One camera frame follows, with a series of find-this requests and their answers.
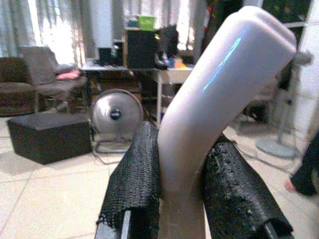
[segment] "black ottoman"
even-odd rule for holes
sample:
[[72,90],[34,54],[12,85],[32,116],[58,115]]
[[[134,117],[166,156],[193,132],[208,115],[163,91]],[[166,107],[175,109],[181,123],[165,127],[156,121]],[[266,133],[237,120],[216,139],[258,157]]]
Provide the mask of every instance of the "black ottoman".
[[92,151],[87,119],[66,114],[33,114],[7,121],[16,154],[41,164]]

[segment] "white table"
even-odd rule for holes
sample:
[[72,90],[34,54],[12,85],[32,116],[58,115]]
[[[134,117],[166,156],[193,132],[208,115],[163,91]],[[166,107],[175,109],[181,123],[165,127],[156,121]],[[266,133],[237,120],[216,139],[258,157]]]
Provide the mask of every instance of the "white table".
[[157,127],[160,128],[160,118],[161,118],[161,97],[162,97],[162,87],[164,84],[183,84],[190,73],[191,68],[168,68],[167,70],[160,70],[156,78],[158,83],[158,95],[157,95],[157,114],[156,123]]

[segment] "gray chair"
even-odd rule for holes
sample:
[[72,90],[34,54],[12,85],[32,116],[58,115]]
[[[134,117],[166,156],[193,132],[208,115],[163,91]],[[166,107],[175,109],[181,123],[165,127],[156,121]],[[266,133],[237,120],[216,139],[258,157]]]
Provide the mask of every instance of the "gray chair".
[[70,102],[76,99],[78,94],[84,98],[85,77],[77,80],[57,81],[55,69],[59,65],[54,53],[49,47],[21,47],[24,61],[28,65],[31,74],[31,83],[35,86],[37,93],[46,98],[53,99],[55,106],[57,101],[65,103],[68,111]]

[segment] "tile floor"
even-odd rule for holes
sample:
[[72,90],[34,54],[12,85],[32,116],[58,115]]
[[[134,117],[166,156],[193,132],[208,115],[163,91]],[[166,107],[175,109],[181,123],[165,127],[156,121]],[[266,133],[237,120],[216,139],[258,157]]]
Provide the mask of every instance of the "tile floor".
[[[0,239],[93,239],[108,179],[117,164],[102,165],[92,154],[48,165],[35,163],[14,153],[7,119],[0,118]],[[278,159],[256,149],[257,138],[273,134],[237,136],[230,127],[224,133],[249,154],[257,153],[290,171],[298,166],[299,159],[294,162]],[[306,145],[297,140],[301,151]],[[101,158],[116,162],[122,156],[101,155]],[[318,198],[288,193],[283,187],[288,178],[286,173],[246,159],[265,180],[293,225],[295,238],[318,239]]]

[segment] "silver fan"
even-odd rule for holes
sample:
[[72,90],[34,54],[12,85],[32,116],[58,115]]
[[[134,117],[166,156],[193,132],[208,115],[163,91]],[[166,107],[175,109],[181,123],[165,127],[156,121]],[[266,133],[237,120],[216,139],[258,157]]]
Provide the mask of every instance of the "silver fan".
[[143,120],[143,108],[130,92],[121,89],[106,90],[99,94],[92,104],[92,127],[102,140],[95,150],[99,153],[125,152],[126,149],[101,151],[105,142],[123,143],[131,139]]

